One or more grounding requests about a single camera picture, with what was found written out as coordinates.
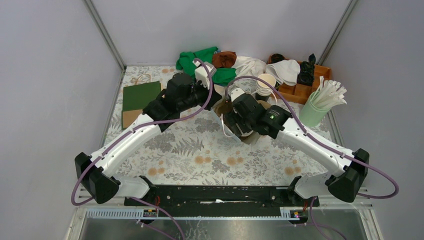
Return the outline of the cardboard cup carrier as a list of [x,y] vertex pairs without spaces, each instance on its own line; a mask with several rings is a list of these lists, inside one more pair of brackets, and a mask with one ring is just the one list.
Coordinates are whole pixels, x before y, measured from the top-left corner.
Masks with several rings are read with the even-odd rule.
[[233,106],[230,101],[221,101],[213,108],[213,111],[218,117],[230,113],[232,110]]

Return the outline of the light blue paper bag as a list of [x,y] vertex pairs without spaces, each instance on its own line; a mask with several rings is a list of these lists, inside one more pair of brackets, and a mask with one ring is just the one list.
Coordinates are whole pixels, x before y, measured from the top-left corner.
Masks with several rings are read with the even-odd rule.
[[[223,86],[214,84],[214,90],[218,94],[224,96],[225,88]],[[267,110],[268,108],[270,108],[272,106],[270,103],[263,101],[263,100],[257,100],[257,103],[261,104],[264,107],[265,110]],[[222,115],[217,116],[217,119],[219,120],[219,123],[222,127],[222,131],[223,131],[224,135],[228,138],[232,138],[232,139],[236,140],[237,142],[241,142],[241,143],[248,144],[248,145],[255,145],[257,143],[257,141],[261,138],[261,135],[258,134],[257,132],[254,132],[254,131],[244,133],[240,137],[238,137],[225,125]]]

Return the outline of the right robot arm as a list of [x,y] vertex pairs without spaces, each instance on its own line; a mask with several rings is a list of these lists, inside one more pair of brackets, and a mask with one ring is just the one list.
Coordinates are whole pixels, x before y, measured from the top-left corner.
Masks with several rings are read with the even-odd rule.
[[311,197],[331,194],[337,199],[352,203],[364,182],[370,155],[360,148],[357,151],[341,147],[312,130],[302,130],[293,115],[278,105],[264,105],[241,88],[230,94],[232,110],[229,118],[234,134],[255,132],[287,143],[302,151],[327,169],[315,176],[296,177],[289,185],[287,201],[301,205]]

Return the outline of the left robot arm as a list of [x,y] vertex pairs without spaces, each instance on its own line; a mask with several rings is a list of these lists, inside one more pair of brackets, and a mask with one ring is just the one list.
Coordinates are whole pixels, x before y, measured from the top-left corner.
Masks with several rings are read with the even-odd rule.
[[176,73],[157,97],[143,108],[142,113],[119,136],[99,150],[75,159],[76,187],[82,185],[90,194],[89,200],[104,204],[114,197],[133,197],[148,206],[155,200],[152,184],[144,177],[117,174],[117,169],[143,144],[163,133],[170,125],[183,121],[181,113],[199,107],[193,113],[210,111],[222,96],[214,89],[216,68],[196,58],[194,77]]

